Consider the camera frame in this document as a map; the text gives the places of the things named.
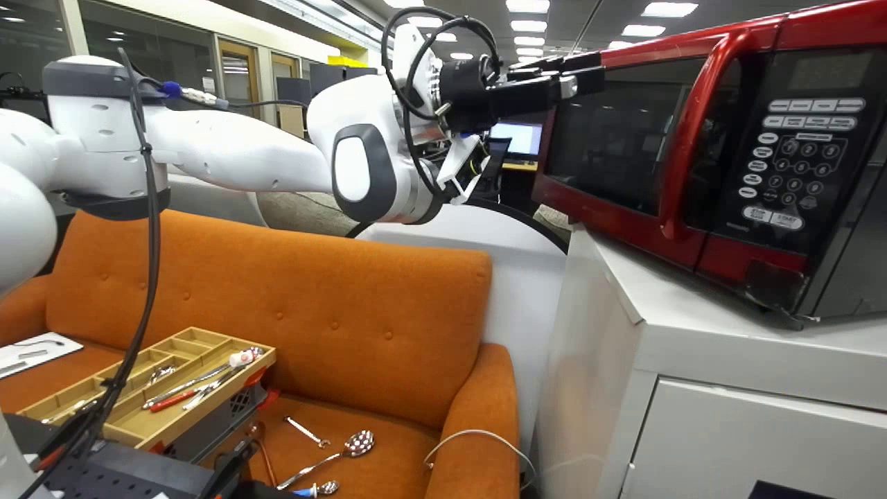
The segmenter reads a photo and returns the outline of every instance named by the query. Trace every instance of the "microwave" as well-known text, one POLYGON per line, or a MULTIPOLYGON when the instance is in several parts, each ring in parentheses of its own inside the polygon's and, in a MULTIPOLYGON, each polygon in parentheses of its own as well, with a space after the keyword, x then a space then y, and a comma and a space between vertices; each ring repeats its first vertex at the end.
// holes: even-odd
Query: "microwave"
POLYGON ((887 310, 887 3, 602 54, 535 201, 788 320, 887 310))

